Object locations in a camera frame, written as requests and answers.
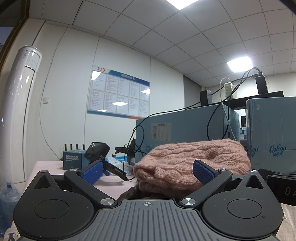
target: blue gripper pad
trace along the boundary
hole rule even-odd
[[[219,172],[202,162],[201,160],[195,160],[193,163],[193,175],[203,184],[207,184],[215,177],[219,175]]]
[[[89,184],[93,185],[103,175],[103,172],[104,166],[103,163],[100,161],[81,173],[81,178],[87,181]]]

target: cardboard box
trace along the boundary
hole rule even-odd
[[[63,169],[77,168],[81,170],[85,168],[89,164],[89,161],[84,157],[85,152],[86,150],[63,151]]]
[[[139,125],[142,122],[143,129],[138,128],[136,131],[136,144],[140,146],[143,140],[141,150],[148,153],[156,146],[168,143],[206,141],[208,140],[207,124],[216,107],[217,104],[214,104],[151,116],[143,122],[143,119],[139,119],[136,123]],[[226,113],[228,113],[228,107],[224,107]],[[230,109],[229,114],[229,122],[233,133],[235,138],[239,140],[239,115],[232,109]],[[220,105],[209,124],[209,138],[211,140],[221,139],[226,131],[227,124]],[[230,128],[228,128],[225,138],[234,139]],[[141,158],[142,154],[137,152],[136,162],[139,162]]]
[[[296,97],[249,99],[246,106],[251,168],[296,173]]]

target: white cable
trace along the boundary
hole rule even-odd
[[[235,138],[235,136],[234,136],[234,134],[233,134],[233,131],[232,131],[231,125],[230,125],[230,123],[229,123],[229,119],[228,119],[228,117],[227,117],[226,111],[225,111],[225,109],[224,109],[223,101],[222,101],[222,93],[221,93],[221,89],[222,89],[222,81],[223,81],[224,79],[229,79],[229,78],[225,77],[225,78],[222,78],[222,80],[220,81],[220,100],[221,100],[221,105],[222,105],[223,113],[225,114],[226,120],[227,120],[227,122],[228,122],[228,126],[229,126],[229,128],[230,128],[231,134],[232,134],[234,140],[237,141],[236,138]]]
[[[46,85],[47,77],[48,77],[48,74],[49,74],[50,68],[51,68],[51,66],[52,66],[52,62],[53,62],[53,59],[54,59],[54,55],[55,55],[55,52],[56,52],[56,50],[57,50],[57,47],[59,46],[59,44],[60,44],[60,42],[61,42],[61,40],[62,40],[62,37],[64,36],[64,34],[65,34],[67,28],[68,28],[68,26],[66,27],[66,29],[65,29],[65,31],[64,31],[64,33],[63,33],[63,35],[61,36],[59,42],[57,43],[57,46],[56,46],[56,48],[55,48],[55,50],[54,50],[54,53],[53,53],[53,55],[52,55],[52,59],[51,59],[50,65],[49,65],[49,69],[48,69],[47,76],[46,76],[46,78],[45,78],[45,82],[44,82],[43,89],[42,89],[42,94],[41,94],[41,100],[40,100],[40,104],[39,104],[39,122],[40,122],[41,132],[42,132],[43,138],[44,138],[44,140],[45,140],[45,143],[48,145],[48,147],[50,148],[50,150],[51,150],[51,151],[54,153],[54,155],[57,157],[58,161],[59,161],[59,157],[56,155],[56,153],[54,152],[54,150],[50,147],[50,145],[48,144],[48,142],[46,141],[46,138],[45,138],[45,136],[44,136],[43,129],[42,129],[42,124],[41,124],[41,114],[40,114],[40,112],[41,112],[42,97],[43,97],[43,93],[44,93],[44,89],[45,89],[45,85]]]

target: pink knitted fabric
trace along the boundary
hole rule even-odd
[[[226,168],[245,174],[251,167],[243,146],[223,139],[155,147],[134,167],[141,191],[183,198],[202,186],[193,175],[192,165],[200,159],[214,169]]]

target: black cable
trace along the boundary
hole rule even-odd
[[[252,77],[257,77],[258,75],[257,74],[254,74],[254,75],[252,75],[252,76],[248,76],[247,75],[247,77],[245,78],[245,80],[247,79],[247,78],[252,78]],[[239,83],[239,85],[237,86],[237,88],[245,81],[243,81],[243,77],[242,78],[239,78],[239,79],[236,79],[236,80],[233,80],[233,81],[231,81],[231,83],[233,83],[233,82],[235,82],[235,81],[238,81],[238,80],[241,80],[241,82]],[[142,144],[143,144],[143,142],[144,142],[144,136],[145,136],[145,131],[144,131],[144,128],[141,126],[141,124],[142,124],[142,122],[144,121],[144,120],[146,120],[148,117],[151,117],[151,116],[153,116],[153,115],[158,115],[158,114],[165,114],[165,113],[171,113],[171,112],[175,112],[175,111],[180,111],[180,110],[187,110],[187,109],[193,109],[193,108],[196,108],[196,107],[193,107],[193,106],[195,106],[195,105],[197,105],[197,104],[199,104],[200,102],[197,102],[197,103],[195,103],[195,104],[193,104],[193,105],[190,105],[190,106],[188,106],[188,107],[184,107],[184,108],[181,108],[181,109],[177,109],[177,110],[170,110],[170,111],[163,111],[163,112],[158,112],[158,113],[154,113],[154,114],[151,114],[151,115],[149,115],[149,116],[147,116],[147,117],[145,117],[137,126],[135,126],[135,128],[133,129],[133,133],[132,133],[132,135],[131,135],[131,137],[130,137],[130,139],[129,139],[129,141],[128,141],[128,144],[126,145],[126,152],[128,151],[128,148],[129,148],[129,145],[130,145],[130,142],[131,142],[131,139],[133,139],[133,140],[135,140],[134,139],[134,137],[133,137],[133,135],[134,135],[134,133],[135,133],[135,131],[137,130],[137,128],[140,126],[142,129],[143,129],[143,138],[142,138],[142,141],[141,141],[141,144],[140,144],[140,146],[138,147],[137,146],[137,144],[136,144],[136,142],[135,142],[135,145],[136,145],[136,147],[137,147],[137,150],[135,150],[135,149],[133,149],[135,152],[140,152],[141,154],[142,154],[142,156],[144,157],[144,155],[143,154],[146,154],[145,152],[142,152],[141,151],[141,146],[142,146]],[[210,117],[210,119],[209,119],[209,122],[208,122],[208,125],[207,125],[207,137],[208,137],[208,140],[210,140],[210,138],[209,138],[209,135],[208,135],[208,127],[209,127],[209,124],[210,124],[210,121],[211,121],[211,119],[212,119],[212,117],[213,117],[213,115],[214,115],[214,113],[216,112],[216,110],[218,109],[218,107],[220,106],[220,104],[216,107],[216,109],[214,110],[214,112],[212,113],[212,115],[211,115],[211,117]],[[224,138],[225,137],[225,135],[226,135],[226,133],[227,133],[227,130],[228,130],[228,127],[229,127],[229,124],[227,124],[227,128],[226,128],[226,131],[225,131],[225,133],[224,133],[224,135],[223,135],[223,137],[222,138]],[[125,160],[125,156],[126,156],[126,154],[124,154],[124,158],[123,158],[123,171],[124,171],[124,160]]]
[[[249,76],[249,74],[250,74],[250,72],[251,72],[252,69],[246,71],[246,72],[243,74],[242,78],[231,81],[231,83],[232,83],[232,82],[235,82],[235,81],[241,80],[240,83],[239,83],[239,84],[238,84],[238,85],[232,90],[231,94],[223,100],[223,102],[224,102],[225,100],[227,100],[228,98],[229,98],[229,101],[230,101],[232,94],[233,94],[233,93],[234,93],[234,92],[240,87],[240,85],[241,85],[243,82],[246,81],[247,78],[257,77],[257,76],[258,76],[257,74],[254,74],[254,75]],[[213,113],[212,113],[212,115],[211,115],[211,117],[210,117],[210,119],[209,119],[209,121],[208,121],[208,124],[207,124],[207,138],[208,138],[208,140],[210,140],[210,137],[209,137],[209,125],[210,125],[211,119],[213,118],[213,115],[215,114],[216,110],[219,108],[220,105],[221,105],[221,103],[219,103],[219,104],[217,105],[216,109],[213,111]],[[227,123],[227,128],[226,128],[226,131],[225,131],[225,133],[224,133],[222,139],[225,137],[225,135],[226,135],[226,133],[227,133],[227,130],[228,130],[228,127],[229,127],[229,124]]]
[[[195,103],[195,104],[193,104],[193,105],[190,105],[190,106],[187,106],[187,107],[184,107],[184,108],[181,108],[181,109],[177,109],[177,110],[169,110],[169,111],[163,111],[163,112],[154,113],[154,114],[151,114],[151,115],[145,117],[145,118],[144,118],[144,119],[143,119],[138,125],[136,125],[135,128],[133,129],[133,133],[132,133],[132,135],[131,135],[131,137],[130,137],[128,143],[127,143],[126,152],[128,151],[128,146],[130,145],[131,139],[133,138],[133,135],[134,135],[135,131],[137,130],[137,128],[138,128],[139,126],[142,127],[141,124],[143,123],[144,120],[146,120],[147,118],[149,118],[149,117],[151,117],[151,116],[153,116],[153,115],[159,115],[159,114],[165,114],[165,113],[175,112],[175,111],[179,111],[179,110],[184,110],[184,109],[190,108],[190,107],[192,107],[192,106],[195,106],[195,105],[197,105],[197,104],[199,104],[199,103],[200,103],[200,102],[197,102],[197,103]],[[143,144],[143,142],[144,142],[145,131],[144,131],[144,128],[143,128],[143,127],[142,127],[142,129],[143,129],[143,138],[142,138],[142,142],[141,142],[141,144],[140,144],[139,147],[138,147],[137,145],[136,145],[136,146],[137,146],[139,152],[141,152],[141,153],[143,154],[144,152],[142,152],[142,151],[140,150],[140,148],[141,148],[141,146],[142,146],[142,144]],[[125,160],[125,157],[126,157],[126,154],[124,154],[124,158],[123,158],[123,166],[122,166],[122,170],[123,170],[123,171],[124,171],[124,160]]]
[[[256,74],[254,74],[254,75],[248,76],[249,73],[250,73],[250,71],[248,72],[246,79],[247,79],[247,78],[250,78],[250,77],[253,77],[254,75],[256,75]],[[245,75],[245,73],[243,74],[243,76],[242,76],[241,79],[233,80],[233,81],[231,81],[231,83],[233,83],[233,82],[235,82],[235,81],[238,81],[238,80],[241,80],[241,81],[242,81],[244,75]],[[231,100],[231,96],[229,97],[229,102],[228,102],[228,120],[229,120],[229,118],[230,118],[230,108],[229,108],[229,106],[230,106],[230,100]],[[221,139],[224,139],[224,137],[226,136],[227,131],[228,131],[228,128],[229,128],[229,123],[227,122],[226,130],[225,130],[224,135],[222,136]]]

